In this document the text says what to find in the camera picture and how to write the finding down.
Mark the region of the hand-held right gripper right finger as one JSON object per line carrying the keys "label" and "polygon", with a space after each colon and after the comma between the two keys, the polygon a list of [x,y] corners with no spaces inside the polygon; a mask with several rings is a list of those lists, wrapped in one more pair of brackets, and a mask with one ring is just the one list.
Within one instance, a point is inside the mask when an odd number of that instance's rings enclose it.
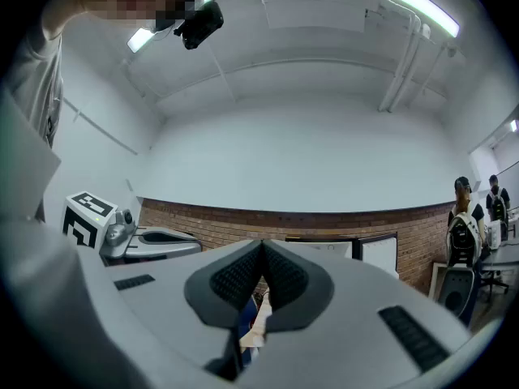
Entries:
{"label": "hand-held right gripper right finger", "polygon": [[245,388],[443,388],[474,360],[467,328],[444,307],[370,264],[299,244],[268,248],[319,269],[306,327],[269,331],[243,372]]}

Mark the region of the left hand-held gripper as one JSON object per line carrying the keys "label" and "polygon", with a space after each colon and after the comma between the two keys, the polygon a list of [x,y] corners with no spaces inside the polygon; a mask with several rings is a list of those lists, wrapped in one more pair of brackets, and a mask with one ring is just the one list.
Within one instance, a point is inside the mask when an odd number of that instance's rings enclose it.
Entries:
{"label": "left hand-held gripper", "polygon": [[[189,233],[156,226],[136,229],[129,209],[87,191],[66,197],[62,232],[77,246],[89,247],[104,258],[153,261],[202,251],[199,239]],[[142,243],[129,245],[134,233]]]}

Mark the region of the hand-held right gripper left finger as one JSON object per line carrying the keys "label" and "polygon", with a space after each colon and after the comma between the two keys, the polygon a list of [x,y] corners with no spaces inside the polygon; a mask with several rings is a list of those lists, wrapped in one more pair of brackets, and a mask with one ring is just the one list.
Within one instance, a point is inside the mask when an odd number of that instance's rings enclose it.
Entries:
{"label": "hand-held right gripper left finger", "polygon": [[261,388],[246,370],[239,323],[262,268],[263,244],[237,242],[160,262],[112,267],[126,308],[160,346],[145,360],[171,388]]}

